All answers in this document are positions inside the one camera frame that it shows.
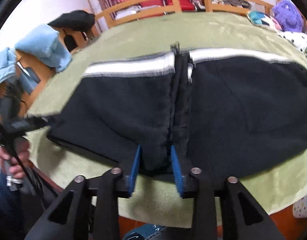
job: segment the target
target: stuffed animal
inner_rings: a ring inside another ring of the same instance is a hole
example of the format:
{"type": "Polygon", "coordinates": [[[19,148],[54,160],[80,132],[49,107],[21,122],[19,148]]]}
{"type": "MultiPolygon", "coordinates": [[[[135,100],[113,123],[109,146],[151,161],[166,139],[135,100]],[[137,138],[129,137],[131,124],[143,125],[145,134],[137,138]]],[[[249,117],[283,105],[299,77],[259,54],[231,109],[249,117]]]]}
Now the stuffed animal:
{"type": "Polygon", "coordinates": [[[273,7],[272,11],[283,31],[302,32],[303,19],[298,8],[292,2],[282,0],[273,7]]]}

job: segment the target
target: bed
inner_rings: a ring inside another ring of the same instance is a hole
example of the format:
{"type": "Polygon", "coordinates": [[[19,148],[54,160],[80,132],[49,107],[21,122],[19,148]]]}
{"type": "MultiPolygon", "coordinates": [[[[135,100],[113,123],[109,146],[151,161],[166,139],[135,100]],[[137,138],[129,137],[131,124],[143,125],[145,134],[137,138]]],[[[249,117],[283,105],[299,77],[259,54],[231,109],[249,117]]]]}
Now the bed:
{"type": "MultiPolygon", "coordinates": [[[[180,42],[181,48],[230,47],[271,52],[307,68],[307,58],[292,44],[237,15],[245,14],[243,8],[211,4],[206,10],[222,12],[181,13],[179,3],[173,0],[172,6],[151,8],[116,21],[111,18],[111,12],[140,1],[126,1],[96,16],[97,19],[105,17],[110,29],[92,45],[73,54],[68,68],[48,81],[29,113],[61,111],[92,61],[169,51],[170,44],[175,42],[180,42]],[[134,21],[165,11],[176,13],[134,21]]],[[[248,1],[263,5],[267,12],[272,7],[260,0],[248,1]]],[[[96,177],[112,167],[58,147],[46,138],[46,133],[47,129],[41,129],[28,134],[32,143],[31,160],[59,186],[66,187],[76,175],[96,177]]],[[[307,194],[307,150],[270,170],[241,180],[269,214],[278,212],[307,194]]],[[[119,214],[143,222],[189,228],[192,200],[181,199],[173,183],[140,175],[133,197],[119,199],[119,214]]]]}

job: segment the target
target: metal bolt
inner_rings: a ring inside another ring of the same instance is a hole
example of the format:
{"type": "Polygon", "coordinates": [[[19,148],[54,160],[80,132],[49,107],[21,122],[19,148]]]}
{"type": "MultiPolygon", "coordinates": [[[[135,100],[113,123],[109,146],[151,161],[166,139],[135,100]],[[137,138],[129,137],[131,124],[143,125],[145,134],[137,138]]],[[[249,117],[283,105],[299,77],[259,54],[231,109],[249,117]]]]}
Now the metal bolt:
{"type": "Polygon", "coordinates": [[[234,177],[234,176],[231,176],[231,177],[228,178],[228,181],[229,181],[230,183],[237,183],[237,182],[238,182],[238,179],[237,179],[236,177],[234,177]]]}
{"type": "Polygon", "coordinates": [[[121,168],[118,168],[118,167],[112,168],[111,173],[112,174],[119,174],[119,173],[121,173],[121,168]]]}
{"type": "Polygon", "coordinates": [[[202,172],[201,168],[191,168],[191,173],[193,174],[200,174],[202,172]]]}
{"type": "Polygon", "coordinates": [[[85,180],[85,177],[82,175],[78,175],[77,177],[75,177],[74,181],[77,183],[83,182],[85,180]]]}

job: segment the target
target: wooden headboard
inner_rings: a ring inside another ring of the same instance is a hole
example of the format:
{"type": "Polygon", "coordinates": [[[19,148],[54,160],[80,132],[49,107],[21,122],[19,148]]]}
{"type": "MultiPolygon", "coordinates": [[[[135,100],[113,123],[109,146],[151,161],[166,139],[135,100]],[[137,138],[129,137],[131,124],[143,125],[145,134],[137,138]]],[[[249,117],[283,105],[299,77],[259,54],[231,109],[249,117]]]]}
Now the wooden headboard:
{"type": "MultiPolygon", "coordinates": [[[[127,0],[127,1],[121,2],[119,4],[116,4],[110,8],[103,10],[99,14],[96,14],[95,19],[98,20],[101,17],[104,17],[107,22],[108,28],[112,28],[116,25],[119,25],[125,22],[130,22],[130,21],[133,21],[139,18],[148,17],[148,16],[155,15],[155,14],[161,14],[164,12],[175,12],[175,13],[182,12],[179,0],[172,0],[173,5],[145,9],[136,14],[129,15],[129,16],[120,18],[118,20],[112,19],[111,13],[127,8],[131,5],[139,4],[144,1],[148,1],[148,0],[127,0]]],[[[205,6],[206,6],[206,12],[225,11],[225,12],[245,15],[249,11],[249,9],[231,6],[231,5],[212,4],[211,0],[204,0],[204,1],[205,1],[205,6]]],[[[256,4],[264,6],[264,11],[267,14],[270,14],[270,10],[273,7],[273,5],[266,3],[262,0],[246,0],[246,1],[254,2],[256,4]]]]}

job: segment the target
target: human hand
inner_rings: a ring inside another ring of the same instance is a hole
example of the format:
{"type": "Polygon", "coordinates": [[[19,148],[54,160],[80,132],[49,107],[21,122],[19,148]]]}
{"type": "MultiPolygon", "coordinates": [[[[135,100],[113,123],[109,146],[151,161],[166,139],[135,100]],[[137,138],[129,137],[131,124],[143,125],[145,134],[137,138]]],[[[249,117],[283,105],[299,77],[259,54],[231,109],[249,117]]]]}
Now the human hand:
{"type": "MultiPolygon", "coordinates": [[[[24,166],[29,166],[29,141],[24,137],[17,138],[15,140],[15,149],[24,166]]],[[[1,172],[6,173],[4,160],[11,160],[11,163],[15,164],[9,168],[9,172],[13,175],[13,178],[23,179],[26,176],[17,160],[14,157],[11,157],[4,147],[0,146],[0,170],[1,172]]]]}

